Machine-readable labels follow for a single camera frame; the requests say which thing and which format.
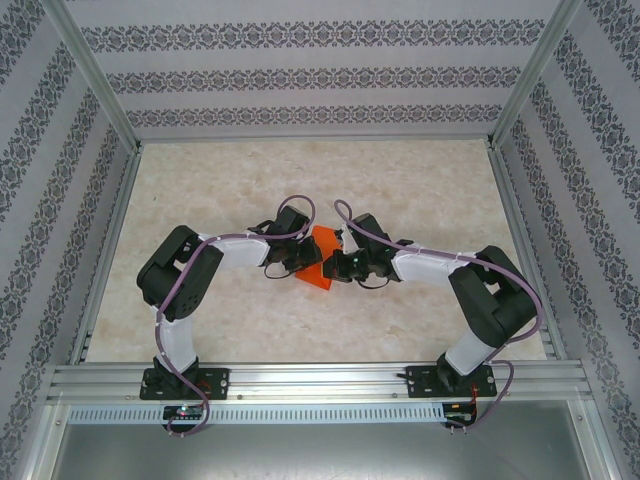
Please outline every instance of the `ventilated metal strip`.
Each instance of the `ventilated metal strip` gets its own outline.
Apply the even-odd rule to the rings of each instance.
[[[163,423],[164,405],[75,405],[70,425],[157,425]],[[209,423],[249,424],[335,424],[335,423],[411,423],[442,422],[441,403],[406,405],[215,405]],[[176,420],[176,424],[195,424],[195,420]]]

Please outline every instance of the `damask pattern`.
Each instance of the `damask pattern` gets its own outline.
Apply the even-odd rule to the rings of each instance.
[[[0,21],[0,85],[4,85],[44,17],[38,0],[14,0]]]
[[[640,161],[638,150],[625,136],[625,128],[607,101],[602,86],[584,59],[573,36],[566,33],[555,51],[556,61],[576,96],[589,127],[606,156],[611,171],[622,186],[634,218],[640,223]]]
[[[186,108],[128,111],[136,127],[309,125],[331,123],[493,122],[500,105],[357,105],[321,107]]]
[[[3,437],[0,440],[0,478],[11,478],[13,467],[24,441],[28,422],[33,415],[33,404],[42,385],[42,376],[45,373],[47,362],[51,357],[54,342],[58,335],[59,324],[64,318],[66,301],[89,239],[91,226],[113,164],[118,143],[118,135],[115,129],[110,126],[96,160],[82,205],[78,211],[73,231],[69,237],[67,250],[63,255],[60,269],[55,278],[55,285],[47,301],[47,307],[42,314],[42,320],[38,328],[39,333],[29,352],[29,361],[25,365],[25,373],[20,379],[20,390],[16,392],[17,400],[9,410],[9,422],[4,425]],[[122,185],[125,169],[126,166],[120,176],[118,192],[120,185]],[[114,207],[115,203],[111,207],[109,221]],[[104,244],[107,231],[108,224],[105,228],[101,245]]]
[[[4,296],[0,299],[0,360],[5,359],[5,350],[9,348],[13,339],[12,332],[22,316],[27,294],[33,286],[42,255],[58,220],[62,203],[99,108],[97,98],[89,89],[82,99],[42,199],[38,203],[35,218],[29,225],[29,233],[20,248],[20,258],[15,261],[15,269],[9,274]]]
[[[509,179],[511,180],[511,186],[513,187],[513,193],[518,201],[518,206],[520,207],[520,217],[522,218],[522,222],[524,223],[524,227],[527,230],[527,236],[529,237],[529,245],[531,245],[531,250],[533,251],[533,256],[536,259],[536,265],[538,266],[538,272],[540,272],[540,278],[542,279],[542,284],[544,286],[544,290],[547,294],[547,298],[549,299],[549,306],[551,307],[551,313],[553,314],[554,319],[558,319],[558,311],[556,310],[555,303],[553,301],[553,296],[551,295],[551,289],[549,288],[549,284],[547,283],[547,277],[544,274],[544,270],[542,268],[542,261],[540,260],[540,255],[538,255],[538,249],[536,248],[536,244],[533,241],[533,234],[531,233],[531,229],[529,228],[529,222],[527,221],[527,217],[525,216],[524,210],[522,209],[522,202],[520,201],[520,196],[518,195],[518,190],[516,189],[516,185],[513,181],[513,177],[511,176],[511,172],[509,171],[509,165],[507,163],[507,155],[504,151],[503,147],[499,147],[500,154],[502,155],[503,162],[507,168],[507,173],[509,174]],[[564,351],[567,354],[567,358],[575,358],[571,355],[569,344],[566,341],[566,337],[564,334],[564,330],[562,325],[559,322],[555,322],[556,328],[560,333],[560,340],[562,341],[562,345],[564,347]]]
[[[533,45],[544,20],[428,20],[133,25],[82,29],[94,53],[222,48]]]
[[[633,284],[627,261],[616,246],[616,237],[609,232],[609,224],[590,186],[587,172],[582,167],[562,118],[544,83],[538,82],[530,95],[540,123],[549,139],[549,145],[556,155],[558,166],[564,174],[567,189],[576,203],[580,219],[589,236],[593,252],[603,269],[604,278],[614,294],[620,318],[626,323],[626,330],[633,339],[633,348],[640,349],[640,290]]]
[[[5,221],[4,214],[11,208],[11,199],[15,198],[26,167],[31,164],[36,147],[40,145],[45,127],[49,125],[53,112],[58,105],[71,74],[76,65],[61,42],[44,76],[38,83],[29,107],[25,109],[14,136],[9,140],[8,148],[0,159],[0,224]]]
[[[117,94],[345,88],[510,88],[518,67],[310,68],[107,75]]]
[[[613,360],[609,341],[602,333],[603,326],[592,306],[593,303],[580,273],[580,266],[576,261],[571,242],[567,239],[564,224],[558,214],[531,138],[520,118],[511,129],[511,135],[535,196],[536,205],[540,211],[547,238],[553,248],[558,269],[577,317],[578,325],[583,332],[585,346],[591,355],[591,362],[595,366],[598,380],[602,383],[602,392],[611,411],[613,422],[617,425],[618,437],[624,444],[625,454],[629,456],[631,471],[634,475],[640,476],[640,425],[636,423],[637,416],[631,411],[632,403],[624,392],[624,382],[620,380],[620,370]],[[508,162],[507,171],[515,190],[513,174]],[[524,215],[520,197],[516,195],[516,198]]]
[[[640,15],[627,0],[586,0],[634,81],[640,82]]]

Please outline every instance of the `wallpaper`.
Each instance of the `wallpaper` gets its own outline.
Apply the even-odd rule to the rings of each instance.
[[[69,360],[129,152],[37,2],[0,6],[0,479]]]
[[[69,1],[143,140],[488,134],[556,0]]]
[[[563,340],[640,478],[640,16],[581,5],[502,146]]]

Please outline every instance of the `black mounting plate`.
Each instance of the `black mounting plate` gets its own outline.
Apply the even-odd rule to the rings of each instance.
[[[475,385],[478,397],[495,397],[498,394],[493,369],[480,365],[453,392],[438,379],[436,365],[412,365],[405,369],[409,398],[459,398],[471,397]]]
[[[229,391],[228,368],[198,368],[195,385],[209,400],[226,400]],[[141,400],[200,400],[196,392],[189,389],[186,395],[162,382],[155,368],[147,368],[142,376]]]

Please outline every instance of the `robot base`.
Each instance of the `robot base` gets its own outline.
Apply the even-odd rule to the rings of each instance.
[[[163,367],[157,358],[154,368],[147,368],[142,376],[141,400],[200,400],[197,393]],[[198,368],[198,360],[182,372],[191,383],[200,388],[209,400],[226,400],[229,391],[228,368]]]
[[[495,397],[498,394],[493,369],[480,365],[453,390],[449,390],[438,378],[437,365],[412,365],[405,369],[402,378],[407,380],[409,398],[460,398],[471,397],[476,388],[476,397]]]

